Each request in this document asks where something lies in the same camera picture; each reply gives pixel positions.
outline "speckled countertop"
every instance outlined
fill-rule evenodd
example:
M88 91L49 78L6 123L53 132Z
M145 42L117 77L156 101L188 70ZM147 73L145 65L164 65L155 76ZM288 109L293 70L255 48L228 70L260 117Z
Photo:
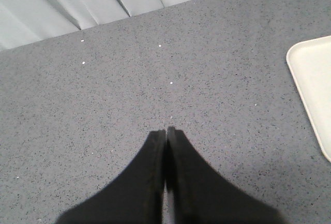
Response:
M290 223L331 223L285 61L330 23L330 0L194 0L0 53L0 223L53 222L170 125Z

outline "white tray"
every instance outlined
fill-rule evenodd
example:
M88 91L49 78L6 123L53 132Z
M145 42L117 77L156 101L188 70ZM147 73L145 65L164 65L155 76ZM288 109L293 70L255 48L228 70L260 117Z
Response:
M322 152L331 162L331 36L295 44L287 63Z

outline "black object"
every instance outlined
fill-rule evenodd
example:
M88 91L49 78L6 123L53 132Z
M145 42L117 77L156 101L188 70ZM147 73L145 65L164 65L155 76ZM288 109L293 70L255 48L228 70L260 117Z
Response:
M129 166L57 224L160 224L164 181L176 224L283 224L279 212L215 172L173 127L150 132Z

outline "countertop surface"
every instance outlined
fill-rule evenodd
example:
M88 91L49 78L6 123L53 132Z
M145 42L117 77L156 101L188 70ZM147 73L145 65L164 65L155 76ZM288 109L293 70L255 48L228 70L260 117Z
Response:
M330 23L330 0L193 0L1 52L0 223L54 222L171 125L289 223L331 223L285 60Z

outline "gray countertop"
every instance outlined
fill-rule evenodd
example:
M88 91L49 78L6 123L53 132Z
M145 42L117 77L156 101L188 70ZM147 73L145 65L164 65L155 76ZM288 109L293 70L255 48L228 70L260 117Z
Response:
M330 0L193 0L1 52L0 223L54 222L170 125L290 223L331 223L331 164L285 61L330 34Z

